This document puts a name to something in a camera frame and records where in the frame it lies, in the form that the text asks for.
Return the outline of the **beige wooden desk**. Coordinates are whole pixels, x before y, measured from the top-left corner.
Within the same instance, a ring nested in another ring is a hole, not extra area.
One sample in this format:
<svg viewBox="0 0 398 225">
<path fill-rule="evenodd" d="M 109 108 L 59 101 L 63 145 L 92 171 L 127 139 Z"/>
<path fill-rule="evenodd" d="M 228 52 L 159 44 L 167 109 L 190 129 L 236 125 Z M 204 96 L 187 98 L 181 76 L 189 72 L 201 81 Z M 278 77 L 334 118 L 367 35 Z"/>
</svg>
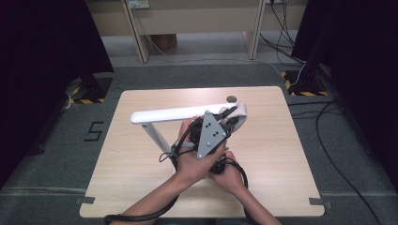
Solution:
<svg viewBox="0 0 398 225">
<path fill-rule="evenodd" d="M 103 37 L 131 36 L 138 60 L 148 61 L 150 35 L 228 33 L 243 35 L 248 58 L 256 57 L 262 31 L 300 26 L 309 0 L 148 0 L 131 9 L 127 0 L 85 0 Z"/>
</svg>

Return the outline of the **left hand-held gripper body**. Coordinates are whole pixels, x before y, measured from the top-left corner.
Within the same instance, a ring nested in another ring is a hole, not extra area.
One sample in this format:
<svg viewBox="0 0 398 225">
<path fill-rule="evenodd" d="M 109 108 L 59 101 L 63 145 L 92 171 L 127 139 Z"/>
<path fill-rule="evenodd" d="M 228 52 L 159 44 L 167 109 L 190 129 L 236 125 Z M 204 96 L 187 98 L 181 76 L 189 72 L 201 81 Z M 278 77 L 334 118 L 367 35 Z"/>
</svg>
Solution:
<svg viewBox="0 0 398 225">
<path fill-rule="evenodd" d="M 198 159 L 213 154 L 231 136 L 231 133 L 225 131 L 225 125 L 222 125 L 220 120 L 220 114 L 214 115 L 210 111 L 206 111 L 196 120 L 191 130 L 191 142 Z"/>
</svg>

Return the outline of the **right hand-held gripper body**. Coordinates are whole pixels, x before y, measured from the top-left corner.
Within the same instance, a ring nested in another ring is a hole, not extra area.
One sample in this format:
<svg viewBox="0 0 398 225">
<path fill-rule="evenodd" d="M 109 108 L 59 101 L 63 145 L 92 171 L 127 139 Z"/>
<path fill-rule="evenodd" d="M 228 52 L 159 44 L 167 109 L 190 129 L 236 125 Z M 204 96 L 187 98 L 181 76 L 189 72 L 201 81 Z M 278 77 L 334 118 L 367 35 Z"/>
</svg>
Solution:
<svg viewBox="0 0 398 225">
<path fill-rule="evenodd" d="M 224 171 L 225 164 L 226 164 L 226 158 L 225 157 L 220 157 L 212 165 L 212 167 L 209 169 L 209 171 L 211 173 L 214 173 L 214 174 L 221 174 Z"/>
</svg>

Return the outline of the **white desk lamp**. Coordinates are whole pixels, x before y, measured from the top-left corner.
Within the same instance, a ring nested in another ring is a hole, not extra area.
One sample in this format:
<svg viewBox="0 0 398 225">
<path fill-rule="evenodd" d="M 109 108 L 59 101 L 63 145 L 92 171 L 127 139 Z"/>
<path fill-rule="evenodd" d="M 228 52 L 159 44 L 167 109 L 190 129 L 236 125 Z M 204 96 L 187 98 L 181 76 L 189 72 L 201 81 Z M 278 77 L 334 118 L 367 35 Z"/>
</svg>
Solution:
<svg viewBox="0 0 398 225">
<path fill-rule="evenodd" d="M 196 124 L 196 120 L 199 117 L 202 117 L 206 111 L 210 111 L 214 115 L 217 115 L 220 114 L 220 109 L 222 107 L 230 108 L 236 105 L 237 103 L 223 103 L 196 107 L 134 112 L 130 117 L 130 121 L 133 124 L 140 124 L 154 143 L 161 149 L 163 155 L 166 158 L 170 158 L 173 161 L 174 166 L 176 166 L 176 161 L 180 156 L 179 151 L 182 146 L 182 142 L 176 142 L 174 145 L 170 145 L 164 139 L 162 134 L 154 127 L 154 123 L 185 120 L 195 116 L 195 120 L 191 123 L 184 134 L 184 137 L 186 137 L 187 134 L 190 133 L 188 146 L 193 148 L 194 144 L 191 142 L 191 130 Z"/>
</svg>

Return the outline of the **white power strip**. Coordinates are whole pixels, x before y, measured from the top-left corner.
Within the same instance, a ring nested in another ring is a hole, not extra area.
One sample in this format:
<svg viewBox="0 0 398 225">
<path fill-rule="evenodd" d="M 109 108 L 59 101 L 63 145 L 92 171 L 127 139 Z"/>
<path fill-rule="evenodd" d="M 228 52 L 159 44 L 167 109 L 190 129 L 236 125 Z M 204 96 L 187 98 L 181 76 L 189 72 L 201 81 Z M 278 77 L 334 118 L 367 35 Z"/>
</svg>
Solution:
<svg viewBox="0 0 398 225">
<path fill-rule="evenodd" d="M 149 8 L 148 0 L 127 0 L 131 9 L 146 9 Z"/>
</svg>

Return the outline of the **person's left hand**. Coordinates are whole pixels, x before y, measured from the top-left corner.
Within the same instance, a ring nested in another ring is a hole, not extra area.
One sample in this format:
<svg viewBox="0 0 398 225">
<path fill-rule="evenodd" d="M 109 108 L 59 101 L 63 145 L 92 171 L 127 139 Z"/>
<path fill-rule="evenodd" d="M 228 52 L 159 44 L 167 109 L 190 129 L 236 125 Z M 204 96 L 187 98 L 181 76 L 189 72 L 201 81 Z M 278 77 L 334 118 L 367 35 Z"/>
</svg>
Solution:
<svg viewBox="0 0 398 225">
<path fill-rule="evenodd" d="M 190 133 L 184 137 L 195 117 L 184 120 L 181 124 L 177 140 L 182 143 L 180 156 L 177 159 L 176 173 L 173 175 L 172 183 L 179 191 L 184 191 L 207 176 L 213 164 L 224 154 L 226 142 L 223 142 L 216 152 L 201 159 L 197 157 L 196 151 L 188 146 Z"/>
</svg>

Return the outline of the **black curtain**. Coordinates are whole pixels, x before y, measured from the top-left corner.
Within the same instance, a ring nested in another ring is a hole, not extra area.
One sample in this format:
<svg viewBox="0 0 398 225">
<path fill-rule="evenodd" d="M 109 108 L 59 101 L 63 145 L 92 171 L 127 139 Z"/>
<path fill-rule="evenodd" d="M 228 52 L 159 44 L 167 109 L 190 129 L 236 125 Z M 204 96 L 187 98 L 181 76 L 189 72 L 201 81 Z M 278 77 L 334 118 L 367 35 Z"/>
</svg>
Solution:
<svg viewBox="0 0 398 225">
<path fill-rule="evenodd" d="M 112 70 L 86 0 L 0 0 L 0 188 L 71 81 Z"/>
<path fill-rule="evenodd" d="M 308 0 L 293 55 L 331 69 L 351 118 L 398 192 L 398 0 Z"/>
</svg>

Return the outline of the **brown cardboard box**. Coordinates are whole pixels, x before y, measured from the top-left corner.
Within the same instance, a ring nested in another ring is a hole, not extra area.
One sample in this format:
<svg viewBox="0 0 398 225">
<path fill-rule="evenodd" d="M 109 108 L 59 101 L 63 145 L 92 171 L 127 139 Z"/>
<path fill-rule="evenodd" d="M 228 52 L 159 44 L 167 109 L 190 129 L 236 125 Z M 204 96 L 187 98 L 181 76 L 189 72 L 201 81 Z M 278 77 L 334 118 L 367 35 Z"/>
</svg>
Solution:
<svg viewBox="0 0 398 225">
<path fill-rule="evenodd" d="M 151 41 L 161 51 L 169 51 L 177 45 L 176 34 L 151 35 Z"/>
</svg>

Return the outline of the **black stand base hazard tape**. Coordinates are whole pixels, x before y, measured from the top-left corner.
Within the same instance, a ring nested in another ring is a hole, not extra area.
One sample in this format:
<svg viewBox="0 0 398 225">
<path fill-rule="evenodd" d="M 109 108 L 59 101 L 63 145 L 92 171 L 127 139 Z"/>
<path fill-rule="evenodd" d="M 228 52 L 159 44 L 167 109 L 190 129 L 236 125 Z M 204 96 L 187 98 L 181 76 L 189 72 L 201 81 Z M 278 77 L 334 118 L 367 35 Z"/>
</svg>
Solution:
<svg viewBox="0 0 398 225">
<path fill-rule="evenodd" d="M 326 96 L 328 91 L 321 84 L 317 70 L 309 70 L 304 63 L 298 69 L 290 69 L 282 72 L 285 88 L 291 96 Z"/>
<path fill-rule="evenodd" d="M 112 81 L 112 77 L 94 75 L 89 79 L 76 79 L 67 88 L 66 101 L 69 104 L 103 103 Z"/>
</svg>

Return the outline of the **person's right hand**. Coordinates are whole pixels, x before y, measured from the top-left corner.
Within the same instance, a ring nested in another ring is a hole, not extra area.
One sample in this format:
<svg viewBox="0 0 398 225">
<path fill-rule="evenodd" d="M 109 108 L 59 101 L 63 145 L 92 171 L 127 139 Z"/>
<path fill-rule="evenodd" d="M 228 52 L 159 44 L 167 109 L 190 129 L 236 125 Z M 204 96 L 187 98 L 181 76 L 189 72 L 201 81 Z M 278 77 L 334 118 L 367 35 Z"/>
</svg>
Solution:
<svg viewBox="0 0 398 225">
<path fill-rule="evenodd" d="M 215 182 L 215 184 L 222 190 L 238 197 L 247 188 L 244 185 L 244 180 L 240 171 L 240 166 L 238 165 L 234 154 L 231 151 L 225 152 L 226 165 L 224 171 L 220 174 L 210 173 L 208 177 Z"/>
</svg>

